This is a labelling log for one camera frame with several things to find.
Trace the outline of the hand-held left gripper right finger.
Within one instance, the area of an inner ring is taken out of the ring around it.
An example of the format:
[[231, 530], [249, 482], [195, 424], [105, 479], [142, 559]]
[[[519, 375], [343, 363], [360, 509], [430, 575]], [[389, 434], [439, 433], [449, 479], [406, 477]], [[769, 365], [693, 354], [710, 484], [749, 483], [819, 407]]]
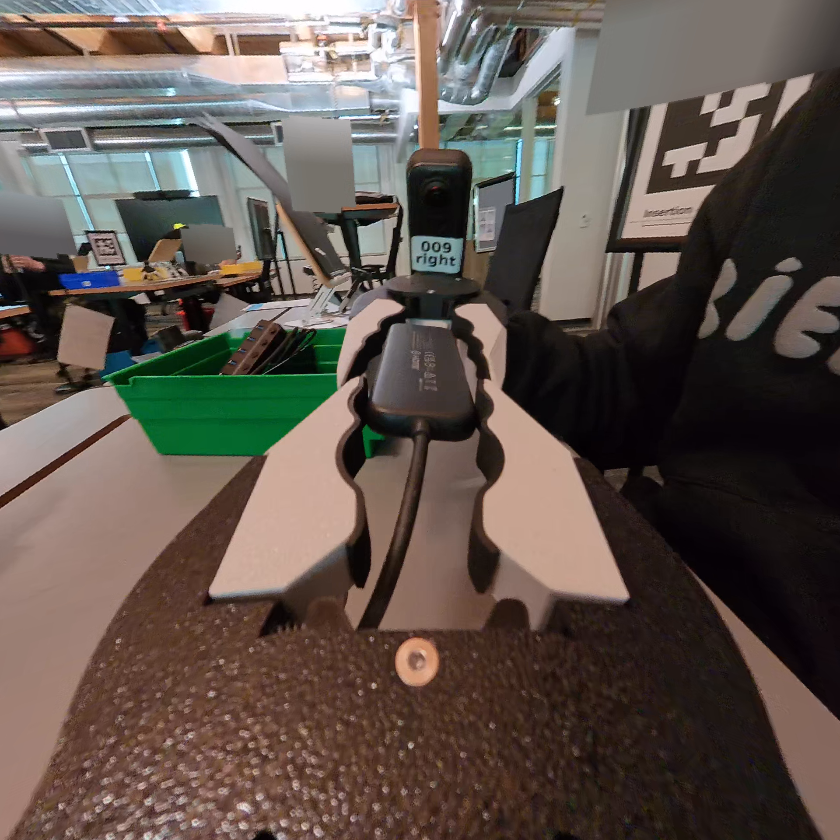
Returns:
[[470, 523], [475, 590], [517, 602], [532, 631], [561, 602], [619, 606], [630, 598], [570, 450], [493, 381], [476, 387], [476, 464], [485, 479]]

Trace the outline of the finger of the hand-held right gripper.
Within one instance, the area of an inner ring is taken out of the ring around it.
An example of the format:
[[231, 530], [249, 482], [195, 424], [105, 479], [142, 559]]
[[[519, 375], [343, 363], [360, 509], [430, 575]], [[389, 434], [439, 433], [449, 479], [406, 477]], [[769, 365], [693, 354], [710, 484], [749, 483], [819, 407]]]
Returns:
[[486, 303], [461, 304], [455, 309], [451, 324], [456, 360], [474, 402], [483, 381], [502, 387], [507, 369], [507, 327]]
[[350, 319], [336, 370], [339, 390], [367, 371], [373, 358], [382, 352], [389, 329], [405, 320], [405, 306], [390, 298], [373, 300]]

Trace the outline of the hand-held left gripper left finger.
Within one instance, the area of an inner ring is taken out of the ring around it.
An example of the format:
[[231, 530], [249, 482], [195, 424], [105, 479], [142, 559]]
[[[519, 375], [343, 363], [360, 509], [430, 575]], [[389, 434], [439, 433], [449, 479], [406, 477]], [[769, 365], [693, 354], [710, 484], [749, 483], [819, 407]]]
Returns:
[[366, 380], [354, 377], [267, 452], [208, 596], [272, 601], [302, 620], [312, 602], [344, 604], [371, 571], [361, 414]]

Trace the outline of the slim dark grey usb hub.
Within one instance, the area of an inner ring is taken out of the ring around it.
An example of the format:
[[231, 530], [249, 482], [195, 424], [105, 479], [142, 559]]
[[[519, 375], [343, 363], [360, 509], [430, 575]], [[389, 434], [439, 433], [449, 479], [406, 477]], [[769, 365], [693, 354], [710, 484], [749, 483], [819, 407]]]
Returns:
[[365, 424], [412, 443], [391, 541], [359, 629], [377, 629], [390, 604], [413, 536], [431, 443], [459, 443], [477, 426], [476, 406], [454, 334], [415, 322], [391, 326], [364, 409]]

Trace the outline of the green plastic bin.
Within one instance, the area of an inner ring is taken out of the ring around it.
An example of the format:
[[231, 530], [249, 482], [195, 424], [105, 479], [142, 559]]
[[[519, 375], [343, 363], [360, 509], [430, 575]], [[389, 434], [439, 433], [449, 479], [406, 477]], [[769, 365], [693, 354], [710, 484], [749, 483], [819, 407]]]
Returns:
[[278, 373], [222, 374], [238, 329], [105, 376], [162, 455], [257, 456], [336, 392], [345, 329], [319, 329]]

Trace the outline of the framed notice board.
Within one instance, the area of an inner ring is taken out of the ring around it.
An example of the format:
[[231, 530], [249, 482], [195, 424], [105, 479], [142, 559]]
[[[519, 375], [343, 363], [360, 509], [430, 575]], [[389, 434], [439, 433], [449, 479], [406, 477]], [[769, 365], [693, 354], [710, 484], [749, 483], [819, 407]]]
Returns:
[[478, 182], [473, 191], [472, 238], [478, 254], [496, 249], [503, 218], [517, 199], [514, 171]]

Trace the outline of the black standing desk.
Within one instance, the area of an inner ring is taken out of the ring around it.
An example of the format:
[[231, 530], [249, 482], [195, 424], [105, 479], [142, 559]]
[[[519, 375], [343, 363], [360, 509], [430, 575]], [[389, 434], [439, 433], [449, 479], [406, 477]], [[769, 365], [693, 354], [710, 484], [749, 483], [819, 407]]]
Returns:
[[[359, 227], [383, 223], [389, 219], [394, 221], [394, 227], [386, 263], [383, 266], [362, 265]], [[342, 209], [339, 226], [348, 251], [351, 272], [354, 275], [361, 276], [363, 280], [379, 281], [381, 283], [396, 277], [397, 257], [403, 241], [403, 219], [403, 205], [399, 201], [356, 204]]]

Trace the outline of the black office chair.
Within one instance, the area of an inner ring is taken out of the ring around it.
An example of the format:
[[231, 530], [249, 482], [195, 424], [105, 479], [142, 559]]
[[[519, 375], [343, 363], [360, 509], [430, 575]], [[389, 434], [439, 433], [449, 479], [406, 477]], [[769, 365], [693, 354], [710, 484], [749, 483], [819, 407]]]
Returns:
[[531, 310], [563, 197], [561, 186], [506, 209], [485, 290], [499, 300], [508, 315]]

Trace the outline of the dark grey flag panel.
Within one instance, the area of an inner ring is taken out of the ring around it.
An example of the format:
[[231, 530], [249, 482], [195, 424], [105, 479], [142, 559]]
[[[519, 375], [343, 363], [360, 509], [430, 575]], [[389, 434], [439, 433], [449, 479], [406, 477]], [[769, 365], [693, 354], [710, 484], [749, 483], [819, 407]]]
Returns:
[[312, 212], [293, 208], [286, 178], [268, 161], [260, 148], [209, 114], [196, 118], [194, 123], [238, 159], [269, 190], [275, 200], [283, 232], [297, 243], [315, 280], [329, 288], [349, 281], [350, 267], [343, 263], [333, 246], [326, 224]]

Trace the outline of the wooden top desk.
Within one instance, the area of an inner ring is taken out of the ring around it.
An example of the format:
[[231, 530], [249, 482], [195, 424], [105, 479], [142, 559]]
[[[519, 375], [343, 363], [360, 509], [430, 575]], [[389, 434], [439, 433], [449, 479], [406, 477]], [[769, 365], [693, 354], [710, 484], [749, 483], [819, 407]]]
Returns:
[[157, 280], [152, 282], [130, 283], [115, 287], [91, 287], [81, 289], [50, 290], [47, 294], [51, 298], [64, 298], [78, 301], [105, 301], [108, 312], [116, 319], [125, 315], [123, 301], [134, 299], [140, 295], [147, 295], [152, 303], [186, 301], [200, 298], [212, 291], [225, 291], [260, 280], [258, 271], [250, 271], [242, 275], [226, 276], [220, 272], [213, 272], [205, 276], [190, 276], [173, 280]]

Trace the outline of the framed marker poster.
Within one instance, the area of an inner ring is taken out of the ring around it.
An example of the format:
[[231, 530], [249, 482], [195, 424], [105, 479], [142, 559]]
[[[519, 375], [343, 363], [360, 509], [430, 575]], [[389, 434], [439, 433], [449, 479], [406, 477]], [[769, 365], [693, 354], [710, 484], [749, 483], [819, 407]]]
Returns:
[[713, 187], [819, 74], [630, 111], [607, 253], [680, 250]]

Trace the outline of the white card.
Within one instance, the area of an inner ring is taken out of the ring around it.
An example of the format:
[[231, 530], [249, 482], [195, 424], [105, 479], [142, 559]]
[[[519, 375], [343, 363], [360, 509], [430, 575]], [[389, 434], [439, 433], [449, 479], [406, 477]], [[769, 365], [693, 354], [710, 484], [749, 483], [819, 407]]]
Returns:
[[69, 304], [59, 331], [57, 361], [91, 371], [106, 367], [115, 318], [109, 314]]

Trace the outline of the wooden post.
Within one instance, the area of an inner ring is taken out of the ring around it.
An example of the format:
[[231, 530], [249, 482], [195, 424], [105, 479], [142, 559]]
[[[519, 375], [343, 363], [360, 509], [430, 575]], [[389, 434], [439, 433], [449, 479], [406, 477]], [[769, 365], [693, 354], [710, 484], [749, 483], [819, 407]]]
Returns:
[[438, 120], [438, 3], [413, 3], [415, 80], [418, 97], [418, 146], [422, 150], [439, 148]]

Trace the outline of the black wall screen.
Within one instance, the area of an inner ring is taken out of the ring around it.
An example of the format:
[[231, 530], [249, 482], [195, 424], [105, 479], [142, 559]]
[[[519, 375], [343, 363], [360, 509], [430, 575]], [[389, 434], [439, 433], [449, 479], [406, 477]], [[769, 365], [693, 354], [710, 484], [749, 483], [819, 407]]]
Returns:
[[188, 191], [139, 193], [115, 199], [114, 206], [139, 262], [147, 260], [157, 242], [178, 224], [224, 225], [216, 196], [193, 196]]

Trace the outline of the silver ventilation duct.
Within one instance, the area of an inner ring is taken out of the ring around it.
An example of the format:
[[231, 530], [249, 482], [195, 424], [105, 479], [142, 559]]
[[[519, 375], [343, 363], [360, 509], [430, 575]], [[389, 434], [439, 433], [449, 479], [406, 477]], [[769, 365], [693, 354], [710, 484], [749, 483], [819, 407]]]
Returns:
[[295, 110], [397, 109], [397, 86], [315, 56], [69, 56], [2, 59], [3, 98], [210, 95], [263, 98]]

